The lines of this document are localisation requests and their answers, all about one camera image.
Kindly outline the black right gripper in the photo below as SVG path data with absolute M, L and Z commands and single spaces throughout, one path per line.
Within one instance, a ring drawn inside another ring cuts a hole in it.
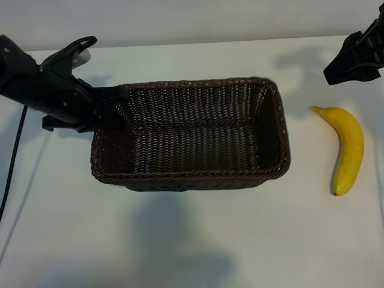
M 353 54 L 356 44 L 359 65 L 383 65 L 383 11 L 363 34 L 355 32 L 344 40 L 337 56 L 324 69 L 329 85 L 349 81 L 369 82 L 380 77 L 374 67 L 357 67 Z

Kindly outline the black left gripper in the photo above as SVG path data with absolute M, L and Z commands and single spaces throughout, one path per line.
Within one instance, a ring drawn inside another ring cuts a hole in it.
M 115 103 L 96 108 L 96 102 L 128 100 L 130 93 L 125 85 L 92 87 L 74 77 L 71 68 L 55 70 L 43 64 L 39 65 L 39 81 L 42 84 L 42 91 L 37 94 L 39 108 L 46 114 L 43 129 L 66 128 L 79 133 L 100 128 L 125 130 L 125 120 Z

